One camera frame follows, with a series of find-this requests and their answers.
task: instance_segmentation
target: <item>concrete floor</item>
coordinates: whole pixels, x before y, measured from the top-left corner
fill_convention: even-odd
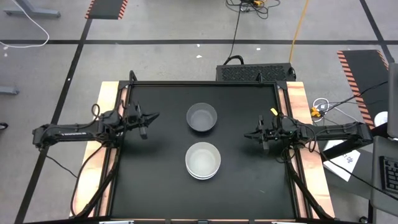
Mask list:
[[[398,39],[398,2],[366,1],[385,40]],[[36,19],[51,40],[79,40],[86,23],[90,0],[32,0],[35,6],[61,11],[59,19]],[[291,40],[304,0],[283,0],[270,9],[268,20],[242,14],[237,39]],[[13,6],[0,0],[0,9]],[[130,1],[121,21],[93,21],[88,40],[179,40],[233,38],[237,13],[223,0],[136,0]],[[42,40],[44,34],[25,17],[0,13],[0,40]],[[310,1],[300,40],[377,40],[359,0]],[[231,50],[230,44],[84,45],[60,115],[60,124],[84,123],[92,118],[102,81],[126,80],[133,69],[139,80],[214,80],[215,68]],[[0,132],[0,223],[11,223],[21,204],[39,155],[31,144],[31,130],[49,123],[57,105],[77,45],[48,44],[40,48],[0,49],[0,84],[16,85],[17,96],[0,95],[0,118],[10,127]],[[303,81],[308,102],[318,97],[340,101],[352,95],[337,50],[378,49],[379,45],[296,45],[294,66]],[[398,46],[389,45],[394,58]],[[289,45],[235,45],[234,54],[246,63],[287,62]],[[361,119],[355,105],[341,109]],[[337,111],[328,113],[338,123],[350,119]],[[51,147],[49,155],[77,173],[85,143],[63,143]],[[45,161],[25,221],[64,219],[75,179],[52,161]],[[356,221],[367,215],[368,202],[330,186],[336,217]],[[398,219],[379,212],[379,223]]]

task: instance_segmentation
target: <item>white cable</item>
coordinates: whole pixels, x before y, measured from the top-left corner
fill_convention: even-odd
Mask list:
[[[318,105],[315,105],[315,103],[316,103],[318,100],[326,101],[326,103],[320,103],[320,104],[318,104]],[[330,108],[330,103],[329,103],[328,99],[326,99],[326,98],[317,98],[317,99],[314,100],[313,103],[312,103],[312,106],[315,107],[316,109],[318,109],[318,106],[320,106],[320,105],[327,105],[327,109],[326,109],[325,111],[328,111],[329,108]],[[349,118],[351,118],[351,119],[354,119],[355,121],[358,121],[358,120],[355,119],[353,116],[351,116],[351,115],[345,113],[345,112],[342,111],[341,109],[339,109],[339,108],[337,108],[337,107],[334,107],[334,109],[340,111],[341,113],[343,113],[343,114],[346,115],[347,117],[349,117]],[[323,119],[323,117],[320,118],[320,119],[318,119],[318,120],[315,120],[315,121],[313,121],[313,122],[319,122],[319,121],[321,121],[322,119]]]
[[[17,5],[17,6],[19,7],[19,9],[22,10],[22,12],[24,12],[24,14],[25,14],[34,24],[36,24],[40,29],[42,29],[42,30],[45,32],[45,34],[47,35],[47,40],[46,40],[43,44],[40,44],[40,45],[13,46],[13,45],[5,44],[5,43],[3,43],[3,42],[1,42],[1,41],[0,41],[0,44],[3,44],[3,45],[6,46],[6,47],[19,48],[19,49],[24,49],[24,48],[29,48],[29,47],[42,47],[42,46],[44,46],[44,45],[50,40],[50,35],[49,35],[49,33],[48,33],[47,31],[45,31],[45,29],[43,29],[43,27],[41,27],[40,25],[38,25],[32,18],[30,18],[30,16],[25,12],[25,10],[24,10],[17,2],[15,2],[15,0],[12,0],[12,1],[13,1],[13,3],[15,3],[15,5]]]

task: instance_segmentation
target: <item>yellow cable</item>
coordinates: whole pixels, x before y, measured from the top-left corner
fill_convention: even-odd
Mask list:
[[[304,9],[303,9],[303,12],[301,13],[301,17],[300,17],[300,20],[299,20],[297,28],[296,28],[296,33],[294,34],[292,46],[290,48],[289,63],[292,63],[294,43],[296,42],[297,35],[299,34],[301,23],[303,22],[303,18],[305,16],[305,12],[307,11],[308,2],[309,2],[309,0],[305,1]]]

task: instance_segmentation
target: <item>wooden table frame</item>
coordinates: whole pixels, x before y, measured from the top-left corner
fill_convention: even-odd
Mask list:
[[[283,89],[279,89],[279,99],[282,108],[282,112],[284,114],[288,114],[288,110],[290,109],[292,115],[295,119],[303,122],[312,124],[312,119],[309,112],[307,96],[304,90],[304,84],[302,82],[287,82],[287,96],[284,95]],[[125,101],[127,96],[127,88],[123,88],[121,90],[120,99],[118,99],[118,90],[119,82],[103,82],[101,85],[101,90],[99,91],[99,97],[97,104],[100,106],[101,111],[113,110],[115,106],[118,106],[119,113],[123,114],[122,105],[117,105],[116,101]],[[289,99],[290,104],[286,103],[285,99]],[[97,148],[100,147],[100,143],[98,142],[88,142],[86,146],[85,155],[83,161],[86,160]],[[87,202],[90,201],[93,194],[99,187],[100,181],[104,175],[103,168],[106,154],[109,157],[108,162],[108,170],[113,165],[114,156],[116,155],[116,149],[110,149],[106,152],[106,148],[102,148],[93,158],[87,162],[86,167],[82,170],[78,188],[76,190],[76,194],[73,199],[73,209],[75,213],[80,212]],[[295,156],[295,159],[292,161],[294,168],[297,170],[297,163],[302,164],[303,174],[305,176],[305,183],[307,188],[317,200],[317,202],[322,206],[324,211],[327,212],[330,216],[334,217],[335,213],[333,211],[333,206],[331,204],[330,194],[328,190],[328,185],[326,182],[325,173],[323,170],[323,164],[321,157],[317,153],[310,153],[308,149],[304,148],[300,150],[300,155]],[[109,208],[109,193],[110,186],[108,185],[105,190],[102,199],[100,201],[99,210],[96,212],[96,215],[105,216],[107,214],[107,210]],[[309,215],[312,215],[313,218],[318,218],[315,212],[308,211],[308,204],[303,198],[303,194],[300,189],[295,186],[297,201],[298,201],[298,213],[301,218],[310,218]],[[172,221],[194,221],[194,220],[172,220]]]

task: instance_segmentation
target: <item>orange and black striped tape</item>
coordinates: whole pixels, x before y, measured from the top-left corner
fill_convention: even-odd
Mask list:
[[[90,6],[88,6],[88,10],[87,10],[87,13],[86,13],[86,16],[85,16],[86,19],[88,19],[88,15],[90,14],[90,11],[91,11],[91,8],[93,7],[94,1],[95,0],[91,0]]]
[[[344,73],[346,75],[349,87],[351,88],[351,91],[353,92],[355,96],[355,100],[358,103],[358,108],[362,114],[362,118],[364,122],[369,126],[370,129],[374,128],[374,123],[369,115],[369,111],[364,103],[364,100],[362,96],[360,96],[361,92],[359,91],[358,85],[355,82],[355,78],[353,74],[351,73],[351,69],[349,68],[349,65],[347,63],[347,59],[344,56],[344,53],[342,51],[337,51],[337,56],[338,59],[340,60],[341,66],[343,67]]]
[[[381,58],[381,60],[383,61],[384,66],[386,66],[386,69],[388,70],[388,64],[387,62],[384,60],[383,55],[381,54],[380,50],[377,50],[377,52],[379,53],[379,56]]]
[[[122,7],[120,8],[120,13],[119,13],[119,17],[118,17],[119,20],[123,19],[124,11],[126,10],[128,2],[129,2],[129,0],[123,0]]]

